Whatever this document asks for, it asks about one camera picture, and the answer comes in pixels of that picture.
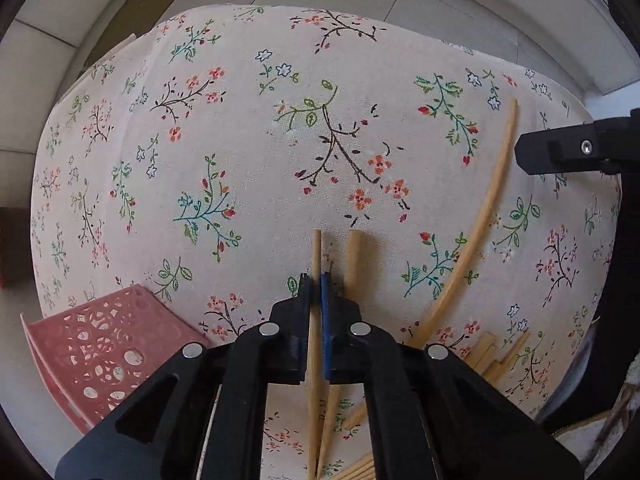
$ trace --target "table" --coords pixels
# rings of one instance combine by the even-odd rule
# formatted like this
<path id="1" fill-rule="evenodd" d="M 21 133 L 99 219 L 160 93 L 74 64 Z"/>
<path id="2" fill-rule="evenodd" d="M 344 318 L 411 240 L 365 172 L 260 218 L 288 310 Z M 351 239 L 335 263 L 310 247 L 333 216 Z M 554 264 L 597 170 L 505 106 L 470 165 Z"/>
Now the table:
<path id="1" fill-rule="evenodd" d="M 129 38 L 53 108 L 33 179 L 44 316 L 141 283 L 213 344 L 296 293 L 313 228 L 339 282 L 348 230 L 366 232 L 365 320 L 407 340 L 466 243 L 507 104 L 517 132 L 591 121 L 568 91 L 469 48 L 329 10 L 212 6 Z M 534 416 L 602 292 L 620 209 L 600 173 L 527 176 L 511 161 L 486 242 L 433 337 L 465 356 L 484 332 L 498 384 Z M 330 476 L 370 449 L 342 421 Z M 302 478 L 302 388 L 270 389 L 263 476 Z"/>

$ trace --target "wooden stick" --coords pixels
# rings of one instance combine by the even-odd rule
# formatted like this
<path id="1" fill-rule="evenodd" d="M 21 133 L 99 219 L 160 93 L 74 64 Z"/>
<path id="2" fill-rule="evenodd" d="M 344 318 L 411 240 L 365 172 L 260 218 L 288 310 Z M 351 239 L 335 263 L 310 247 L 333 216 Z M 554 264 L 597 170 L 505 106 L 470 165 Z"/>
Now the wooden stick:
<path id="1" fill-rule="evenodd" d="M 489 218 L 491 213 L 494 211 L 495 203 L 498 195 L 500 194 L 500 188 L 502 187 L 502 181 L 504 180 L 509 161 L 511 160 L 511 145 L 516 125 L 517 111 L 518 102 L 516 99 L 512 99 L 510 103 L 509 118 L 502 137 L 502 147 L 498 154 L 498 161 L 494 166 L 494 174 L 491 178 L 491 182 L 489 183 L 489 189 L 484 196 L 484 203 L 480 208 L 478 216 L 476 216 L 476 222 L 471 230 L 471 234 L 468 236 L 465 247 L 460 252 L 460 257 L 456 265 L 453 267 L 453 271 L 444 286 L 444 290 L 438 296 L 438 299 L 435 301 L 428 313 L 420 320 L 420 325 L 414 331 L 414 336 L 407 342 L 407 345 L 409 346 L 414 348 L 423 348 L 427 343 L 427 340 L 431 337 L 431 333 L 436 329 L 436 325 L 440 318 L 446 312 L 454 299 L 456 288 L 462 280 L 465 271 L 468 270 L 467 267 L 471 264 L 472 260 L 478 253 L 478 247 L 484 237 L 484 231 L 489 225 Z"/>
<path id="2" fill-rule="evenodd" d="M 498 350 L 498 347 L 493 343 L 491 343 L 489 345 L 489 348 L 486 349 L 486 352 L 480 358 L 480 360 L 478 361 L 478 364 L 474 367 L 474 370 L 479 375 L 482 375 L 485 372 L 485 370 L 489 367 L 491 362 L 494 360 L 494 356 L 497 350 Z"/>
<path id="3" fill-rule="evenodd" d="M 362 234 L 362 231 L 351 230 L 349 232 L 349 238 L 347 239 L 344 267 L 344 297 L 351 301 L 356 300 L 358 290 L 358 256 L 362 246 Z M 329 394 L 326 400 L 326 411 L 324 413 L 324 426 L 322 427 L 322 441 L 320 443 L 316 478 L 322 477 L 322 468 L 326 463 L 331 437 L 334 434 L 335 416 L 338 413 L 339 402 L 340 384 L 330 384 Z"/>
<path id="4" fill-rule="evenodd" d="M 465 363 L 469 365 L 470 368 L 476 369 L 480 359 L 482 356 L 486 354 L 486 351 L 489 349 L 489 346 L 494 344 L 496 341 L 495 335 L 490 332 L 485 332 L 480 336 L 478 342 L 471 349 L 471 352 L 466 356 Z"/>
<path id="5" fill-rule="evenodd" d="M 308 455 L 306 458 L 306 479 L 316 478 L 320 451 L 320 394 L 322 389 L 322 331 L 320 325 L 320 287 L 322 259 L 322 231 L 314 229 L 311 241 L 311 277 L 314 282 L 311 312 L 309 315 L 309 340 L 307 350 L 306 381 L 308 388 L 307 427 Z"/>
<path id="6" fill-rule="evenodd" d="M 373 455 L 371 453 L 367 453 L 355 464 L 350 465 L 347 469 L 340 471 L 335 476 L 332 476 L 331 480 L 349 480 L 350 478 L 353 478 L 354 473 L 360 474 L 364 469 L 371 467 L 372 464 Z"/>

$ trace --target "white flower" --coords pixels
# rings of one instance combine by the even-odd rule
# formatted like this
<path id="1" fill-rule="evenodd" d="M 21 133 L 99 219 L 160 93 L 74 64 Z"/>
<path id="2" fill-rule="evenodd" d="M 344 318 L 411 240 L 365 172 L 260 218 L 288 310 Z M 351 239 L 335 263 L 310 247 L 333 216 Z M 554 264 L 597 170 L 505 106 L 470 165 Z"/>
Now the white flower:
<path id="1" fill-rule="evenodd" d="M 258 55 L 255 57 L 255 59 L 261 62 L 265 62 L 271 57 L 271 54 L 273 54 L 273 52 L 270 52 L 265 48 L 264 50 L 258 51 Z"/>
<path id="2" fill-rule="evenodd" d="M 515 305 L 511 305 L 511 306 L 509 307 L 509 311 L 508 311 L 508 313 L 507 313 L 507 316 L 509 316 L 509 317 L 513 317 L 513 316 L 515 316 L 515 315 L 518 313 L 518 311 L 519 311 L 519 310 L 520 310 L 520 307 L 518 306 L 518 304 L 517 304 L 517 303 L 516 303 Z"/>
<path id="3" fill-rule="evenodd" d="M 282 76 L 282 77 L 286 77 L 290 74 L 291 72 L 291 65 L 288 65 L 286 63 L 281 64 L 280 66 L 276 67 L 276 70 L 278 71 L 278 75 Z"/>
<path id="4" fill-rule="evenodd" d="M 482 82 L 480 81 L 480 78 L 474 74 L 473 72 L 471 72 L 471 70 L 469 71 L 469 75 L 466 77 L 466 79 L 473 85 L 473 86 L 482 86 Z"/>
<path id="5" fill-rule="evenodd" d="M 489 103 L 489 106 L 491 107 L 492 110 L 500 109 L 500 101 L 498 101 L 498 98 L 495 95 L 492 95 L 486 101 L 487 103 Z"/>

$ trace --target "pink plastic basket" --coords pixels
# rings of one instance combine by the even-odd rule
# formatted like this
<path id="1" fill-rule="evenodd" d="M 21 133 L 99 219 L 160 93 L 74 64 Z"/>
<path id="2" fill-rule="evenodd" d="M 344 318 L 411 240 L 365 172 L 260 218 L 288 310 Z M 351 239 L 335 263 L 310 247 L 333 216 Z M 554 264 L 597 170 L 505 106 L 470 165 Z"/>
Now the pink plastic basket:
<path id="1" fill-rule="evenodd" d="M 22 325 L 47 390 L 83 434 L 182 346 L 210 346 L 140 285 Z"/>

